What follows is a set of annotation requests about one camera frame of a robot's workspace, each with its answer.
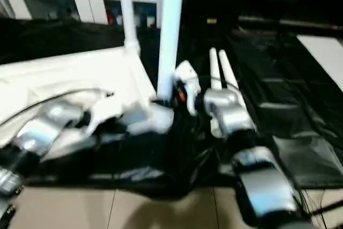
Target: white pole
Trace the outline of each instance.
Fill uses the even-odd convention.
[[[125,31],[125,48],[134,50],[140,54],[139,42],[137,40],[136,25],[133,17],[133,7],[131,0],[121,0],[123,23]]]
[[[182,0],[163,0],[157,96],[169,100],[173,91]]]
[[[217,51],[215,48],[210,49],[210,69],[211,69],[211,88],[221,90],[220,72]]]

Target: black cloth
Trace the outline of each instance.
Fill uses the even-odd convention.
[[[0,19],[0,64],[123,45],[121,29],[70,21]],[[141,61],[156,88],[159,30],[138,31]],[[210,74],[209,49],[224,49],[261,136],[302,188],[343,187],[343,93],[293,35],[180,31],[177,64]],[[202,89],[210,82],[200,80]],[[231,186],[230,144],[205,117],[175,114],[167,135],[149,133],[46,161],[30,185],[121,188],[151,197]]]

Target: beige floor tile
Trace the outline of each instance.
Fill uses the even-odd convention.
[[[320,199],[323,191],[308,190],[307,193],[308,195],[305,194],[305,198],[308,202],[309,208],[317,210],[320,205]],[[322,206],[327,206],[339,200],[343,200],[343,190],[326,190],[323,196]],[[343,208],[323,213],[323,216],[327,228],[334,228],[343,224]],[[318,228],[325,228],[321,216],[313,217],[312,222]]]
[[[153,201],[117,191],[109,229],[217,229],[212,189],[202,189],[174,202]]]
[[[235,191],[229,188],[215,188],[214,192],[219,229],[249,229],[250,227],[242,220]]]
[[[114,191],[28,188],[10,229],[106,229]]]

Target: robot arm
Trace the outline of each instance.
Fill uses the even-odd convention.
[[[15,213],[10,204],[25,179],[39,165],[67,127],[89,120],[82,107],[59,100],[42,106],[0,152],[0,228],[7,228]]]

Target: black surface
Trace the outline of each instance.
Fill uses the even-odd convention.
[[[123,45],[123,31],[71,22],[0,20],[0,63]],[[141,60],[157,85],[159,31],[138,31]],[[189,60],[209,75],[211,47],[225,49],[261,136],[301,187],[340,188],[343,93],[292,35],[243,31],[189,34],[182,30],[177,63]],[[205,89],[210,84],[200,81]],[[47,161],[31,185],[121,188],[152,197],[175,197],[194,187],[232,186],[225,170],[231,144],[213,138],[205,118],[176,112],[169,135],[146,134]]]

